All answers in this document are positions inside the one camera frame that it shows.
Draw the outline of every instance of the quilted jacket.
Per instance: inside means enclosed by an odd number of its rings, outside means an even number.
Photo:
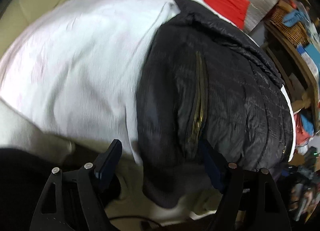
[[[204,6],[175,2],[181,13],[156,33],[136,94],[143,190],[167,208],[211,186],[200,138],[247,170],[288,161],[293,140],[271,59]]]

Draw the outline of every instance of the metal screw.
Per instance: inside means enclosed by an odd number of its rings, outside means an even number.
[[[91,169],[91,168],[92,168],[92,166],[93,166],[93,164],[92,164],[92,163],[87,162],[87,163],[84,165],[84,168],[88,170],[88,169]]]
[[[229,166],[229,168],[231,168],[231,169],[237,168],[237,165],[236,165],[234,162],[230,162],[228,166]]]
[[[266,168],[262,168],[262,169],[261,169],[261,172],[262,172],[263,174],[268,174],[268,173],[269,173],[268,169],[266,169]]]
[[[52,172],[53,174],[57,174],[59,171],[60,171],[59,167],[54,167],[54,168],[51,170],[51,172]]]

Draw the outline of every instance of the red object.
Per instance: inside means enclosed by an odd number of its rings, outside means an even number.
[[[296,122],[296,144],[299,146],[304,144],[305,141],[311,137],[311,135],[308,134],[308,132],[303,128],[300,115],[295,114],[293,117]]]
[[[250,2],[248,0],[204,0],[211,8],[229,19],[240,29],[244,28],[244,18]]]

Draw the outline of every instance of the black cable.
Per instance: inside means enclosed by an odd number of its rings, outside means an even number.
[[[161,227],[160,223],[158,223],[158,222],[156,222],[156,221],[154,221],[154,220],[152,220],[150,218],[143,217],[143,216],[137,216],[137,215],[119,216],[119,217],[109,218],[109,221],[116,220],[116,219],[141,219],[141,220],[145,220],[145,221],[154,223],[158,227]]]

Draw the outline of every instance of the folded red cloth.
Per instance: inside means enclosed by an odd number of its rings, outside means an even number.
[[[204,0],[215,11],[229,19],[240,29],[244,28],[244,18],[250,2],[248,0]]]

